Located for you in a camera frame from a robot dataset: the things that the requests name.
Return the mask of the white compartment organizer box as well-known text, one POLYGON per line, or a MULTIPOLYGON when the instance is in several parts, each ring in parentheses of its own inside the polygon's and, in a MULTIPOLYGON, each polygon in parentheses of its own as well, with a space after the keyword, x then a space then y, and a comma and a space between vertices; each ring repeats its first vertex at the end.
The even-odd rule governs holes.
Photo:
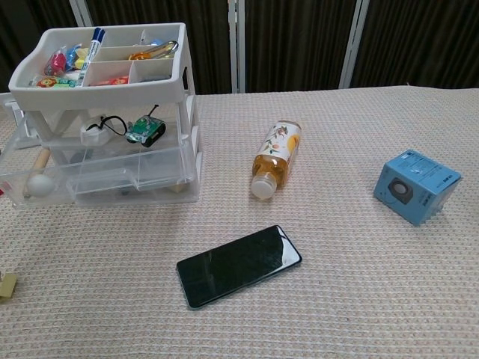
MULTIPOLYGON (((65 125, 85 115, 116 115, 126 124, 135 123, 151 109, 164 122, 173 117, 180 135, 194 136, 201 154, 199 128, 196 123, 195 85, 186 25, 181 22, 103 26, 106 33, 101 47, 89 65, 82 87, 33 88, 28 83, 44 68, 53 53, 66 56, 68 48, 82 44, 88 48, 95 27, 54 28, 46 31, 35 49, 17 66, 10 78, 7 93, 0 99, 13 98, 30 117, 42 142, 54 137, 55 121, 65 125), (173 55, 152 60, 128 59, 162 43, 175 40, 179 47, 173 55), (94 82, 129 76, 127 85, 91 86, 94 82)), ((61 78, 76 80, 80 70, 67 70, 61 78)), ((201 167, 198 175, 200 188, 201 167)))

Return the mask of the blue speaker carton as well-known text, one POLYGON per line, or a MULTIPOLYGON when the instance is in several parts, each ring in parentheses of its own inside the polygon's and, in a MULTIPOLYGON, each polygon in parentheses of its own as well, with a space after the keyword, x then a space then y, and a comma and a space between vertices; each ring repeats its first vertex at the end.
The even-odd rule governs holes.
POLYGON ((373 195, 418 227, 442 210, 461 180, 460 173, 409 149, 384 164, 373 195))

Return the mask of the clear plastic drawer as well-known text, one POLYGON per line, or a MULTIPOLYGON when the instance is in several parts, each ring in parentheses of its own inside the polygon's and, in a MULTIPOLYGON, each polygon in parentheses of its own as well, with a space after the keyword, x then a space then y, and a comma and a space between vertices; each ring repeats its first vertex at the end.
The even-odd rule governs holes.
POLYGON ((13 132, 0 155, 0 190, 16 206, 75 203, 80 206, 182 203, 197 200, 201 154, 194 136, 180 135, 173 117, 151 147, 115 135, 102 146, 87 147, 81 115, 65 125, 55 121, 54 137, 37 147, 16 150, 13 132), (25 198, 23 189, 43 148, 50 149, 45 171, 55 189, 45 197, 25 198))

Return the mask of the red orange lion packet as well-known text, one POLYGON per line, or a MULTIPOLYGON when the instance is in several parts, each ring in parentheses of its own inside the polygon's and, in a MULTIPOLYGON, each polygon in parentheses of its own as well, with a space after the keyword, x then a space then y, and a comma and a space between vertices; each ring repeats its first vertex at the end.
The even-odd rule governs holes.
POLYGON ((118 76, 99 82, 94 82, 91 86, 106 86, 106 85, 127 85, 129 83, 129 76, 118 76))

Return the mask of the beige small object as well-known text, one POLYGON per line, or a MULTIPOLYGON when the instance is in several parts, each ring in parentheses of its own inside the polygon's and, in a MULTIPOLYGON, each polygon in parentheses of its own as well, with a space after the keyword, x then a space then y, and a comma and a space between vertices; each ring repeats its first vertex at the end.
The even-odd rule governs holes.
POLYGON ((13 273, 6 273, 0 280, 0 300, 10 299, 16 288, 17 276, 13 273))

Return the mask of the amber tea bottle floral label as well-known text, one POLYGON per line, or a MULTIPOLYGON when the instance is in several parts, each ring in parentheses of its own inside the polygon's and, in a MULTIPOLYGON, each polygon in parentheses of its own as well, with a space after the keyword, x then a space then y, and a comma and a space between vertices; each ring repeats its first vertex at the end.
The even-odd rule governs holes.
POLYGON ((301 126, 280 120, 267 132, 252 165, 251 193, 258 199, 270 199, 287 182, 300 139, 301 126))

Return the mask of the white ball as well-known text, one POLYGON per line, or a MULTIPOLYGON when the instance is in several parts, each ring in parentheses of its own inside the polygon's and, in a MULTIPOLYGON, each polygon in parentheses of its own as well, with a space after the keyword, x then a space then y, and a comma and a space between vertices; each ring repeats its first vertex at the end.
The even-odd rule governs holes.
POLYGON ((45 197, 55 189, 55 184, 48 176, 38 174, 28 180, 27 189, 32 197, 45 197))

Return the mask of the green circuit toy car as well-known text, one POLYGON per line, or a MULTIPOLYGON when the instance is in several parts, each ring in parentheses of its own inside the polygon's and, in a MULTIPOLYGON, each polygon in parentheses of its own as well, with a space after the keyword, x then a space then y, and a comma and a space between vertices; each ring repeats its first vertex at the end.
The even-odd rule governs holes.
POLYGON ((152 116, 158 107, 155 105, 148 114, 140 117, 135 123, 128 122, 124 135, 128 142, 140 143, 143 147, 149 148, 165 134, 166 123, 152 116))

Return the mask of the green lion packet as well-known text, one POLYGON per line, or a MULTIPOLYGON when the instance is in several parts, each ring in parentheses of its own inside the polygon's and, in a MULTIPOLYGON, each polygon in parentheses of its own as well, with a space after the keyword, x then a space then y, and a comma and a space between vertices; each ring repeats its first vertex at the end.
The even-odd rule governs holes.
POLYGON ((76 80, 47 75, 37 75, 28 83, 33 88, 74 88, 76 85, 76 80))

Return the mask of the red candy packet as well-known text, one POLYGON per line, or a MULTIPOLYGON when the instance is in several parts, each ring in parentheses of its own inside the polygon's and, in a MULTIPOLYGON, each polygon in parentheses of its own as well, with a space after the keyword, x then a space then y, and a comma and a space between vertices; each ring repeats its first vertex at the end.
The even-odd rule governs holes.
POLYGON ((61 76, 65 72, 67 58, 61 51, 52 54, 48 60, 44 73, 49 76, 61 76))

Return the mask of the black smartphone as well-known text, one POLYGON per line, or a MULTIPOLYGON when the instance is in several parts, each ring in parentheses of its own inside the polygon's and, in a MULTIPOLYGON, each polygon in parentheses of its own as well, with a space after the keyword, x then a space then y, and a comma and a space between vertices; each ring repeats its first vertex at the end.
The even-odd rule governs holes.
POLYGON ((287 234, 273 225, 181 260, 177 273, 186 303, 197 310, 301 261, 287 234))

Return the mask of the wooden mallet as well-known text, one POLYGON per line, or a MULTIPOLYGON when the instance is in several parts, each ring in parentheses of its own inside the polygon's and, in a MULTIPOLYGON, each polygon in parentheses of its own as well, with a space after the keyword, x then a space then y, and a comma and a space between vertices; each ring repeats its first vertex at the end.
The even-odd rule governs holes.
POLYGON ((26 183, 25 183, 25 186, 24 186, 24 189, 23 189, 23 196, 25 198, 30 198, 30 193, 29 193, 29 190, 28 190, 28 181, 30 179, 32 179, 33 177, 37 176, 37 175, 40 175, 42 174, 44 171, 45 171, 45 168, 46 168, 46 165, 49 161, 49 157, 50 157, 50 149, 48 148, 43 148, 37 159, 35 160, 34 164, 33 164, 33 167, 30 171, 30 174, 28 175, 28 178, 26 180, 26 183))

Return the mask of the black folding partition screen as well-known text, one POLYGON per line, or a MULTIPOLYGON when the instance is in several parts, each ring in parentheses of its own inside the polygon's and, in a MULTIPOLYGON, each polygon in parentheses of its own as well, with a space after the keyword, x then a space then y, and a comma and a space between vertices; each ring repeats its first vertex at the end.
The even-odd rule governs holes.
POLYGON ((95 25, 186 24, 197 92, 229 93, 233 3, 244 6, 239 43, 248 92, 340 86, 347 47, 358 45, 350 86, 479 88, 479 0, 86 0, 95 25))

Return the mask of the blue snack packet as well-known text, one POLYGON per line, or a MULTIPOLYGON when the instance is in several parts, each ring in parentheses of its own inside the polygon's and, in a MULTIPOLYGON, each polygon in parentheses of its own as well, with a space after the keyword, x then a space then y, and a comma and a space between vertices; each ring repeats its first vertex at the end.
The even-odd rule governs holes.
POLYGON ((81 69, 85 62, 87 54, 88 48, 83 47, 82 44, 77 44, 68 48, 66 51, 66 69, 81 69))

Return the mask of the beige woven tablecloth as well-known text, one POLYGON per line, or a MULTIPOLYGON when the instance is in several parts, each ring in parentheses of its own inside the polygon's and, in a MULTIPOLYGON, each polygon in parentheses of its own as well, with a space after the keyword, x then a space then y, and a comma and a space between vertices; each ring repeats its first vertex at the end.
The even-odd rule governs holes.
POLYGON ((16 208, 0 197, 0 359, 479 359, 479 89, 397 86, 200 96, 195 203, 16 208), (287 182, 251 193, 280 120, 287 182), (373 191, 406 150, 458 172, 416 227, 373 191), (179 260, 272 224, 302 263, 190 310, 179 260))

